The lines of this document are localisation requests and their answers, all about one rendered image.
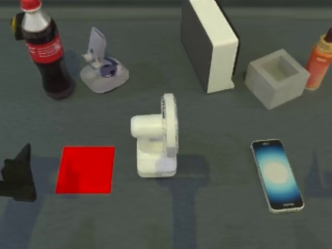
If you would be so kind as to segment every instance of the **dark cola liquid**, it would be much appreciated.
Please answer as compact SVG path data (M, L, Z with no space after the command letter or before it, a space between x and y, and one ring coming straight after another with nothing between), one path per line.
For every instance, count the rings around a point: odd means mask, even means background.
M27 43L40 45L46 44L54 40L58 36L58 28L52 19L48 27L40 32L31 33L22 29L22 35ZM74 91L74 82L67 71L64 57L49 63L36 63L41 78L43 88L47 94L53 99L63 99L70 96Z

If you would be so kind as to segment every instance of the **white glowing circle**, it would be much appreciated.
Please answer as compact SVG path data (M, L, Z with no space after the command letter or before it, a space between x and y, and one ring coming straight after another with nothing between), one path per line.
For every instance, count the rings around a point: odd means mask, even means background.
M264 167L264 177L275 184L281 184L288 180L289 173L282 163L271 162Z

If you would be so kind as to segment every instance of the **red bottle cap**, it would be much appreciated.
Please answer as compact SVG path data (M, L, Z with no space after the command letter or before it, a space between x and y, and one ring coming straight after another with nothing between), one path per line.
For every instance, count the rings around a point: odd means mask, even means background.
M21 9L23 11L32 11L42 5L40 0L21 0Z
M327 31L327 34L324 38L327 43L332 43L332 28Z

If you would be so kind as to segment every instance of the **phone bezel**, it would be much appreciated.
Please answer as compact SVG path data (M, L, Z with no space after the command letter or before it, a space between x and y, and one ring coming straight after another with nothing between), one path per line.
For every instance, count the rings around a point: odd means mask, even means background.
M298 184L297 184L297 181L296 181L296 178L295 178L295 175L294 175L294 171L293 171L293 169L292 169L292 166L290 166L290 170L291 170L291 172L292 172L292 174L293 174L293 178L294 178L295 183L296 183L296 185L297 185L297 188L298 188L298 190L299 190L300 197L301 197L301 200L302 200L302 206L300 206L300 207L286 207L286 208L284 208L284 209L280 209L280 210L273 209L272 206L271 206L271 203L270 203L270 201L269 201L269 197L268 197L267 192L266 192L266 188L265 188L264 180L263 180L263 177L262 177L262 175L261 175L262 172L261 172L261 170L260 170L260 168L259 168L259 165L258 165L258 162L257 162L257 158L256 158L256 156L255 156L255 151L254 151L254 144L255 144L255 143L271 142L271 141L278 141L279 143L281 143L281 145L282 145L282 147L283 147L283 149L284 149L284 152L285 152L285 156L286 156L286 158L287 158L288 161L289 161L289 158L288 158L288 156L287 156L287 153L286 153L286 150L285 150L284 144L283 144L282 141L279 140L279 139L255 140L255 141L253 141L253 142L251 143L251 145L250 145L250 148L251 148L251 151L252 151L252 155L253 155L253 157L254 157L254 159L255 159L256 169L257 169L257 171L258 171L258 175L259 175L260 183L261 183L261 186L262 186L262 189L263 189L263 192L264 192L265 200L266 200L266 203L267 203L267 205L268 205L269 211L270 211L271 213L274 213L274 214L277 214L277 213L286 213L286 212L298 212L298 211L301 211L301 210L305 207L305 202L304 202L304 200L303 200L302 193L301 193L301 191L300 191L300 189L299 189L299 186L298 186Z

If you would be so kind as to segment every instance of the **smartphone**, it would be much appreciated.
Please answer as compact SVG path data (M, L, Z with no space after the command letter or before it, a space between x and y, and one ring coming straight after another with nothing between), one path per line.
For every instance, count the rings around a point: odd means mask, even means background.
M305 203L280 140L251 144L265 198L272 213L300 211Z

